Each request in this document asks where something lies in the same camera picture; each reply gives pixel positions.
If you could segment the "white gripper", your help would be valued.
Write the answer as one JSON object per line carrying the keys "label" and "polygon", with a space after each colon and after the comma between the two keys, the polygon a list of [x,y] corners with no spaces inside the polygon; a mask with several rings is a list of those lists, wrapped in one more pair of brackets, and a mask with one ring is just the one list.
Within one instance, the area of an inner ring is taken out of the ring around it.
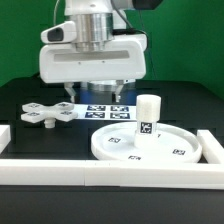
{"label": "white gripper", "polygon": [[45,46],[40,50],[40,76],[45,83],[65,83],[64,89],[75,102],[73,82],[117,80],[113,101],[119,102],[125,79],[140,79],[146,74],[144,34],[116,35],[102,44],[103,49],[79,52],[78,31],[67,21],[41,33]]}

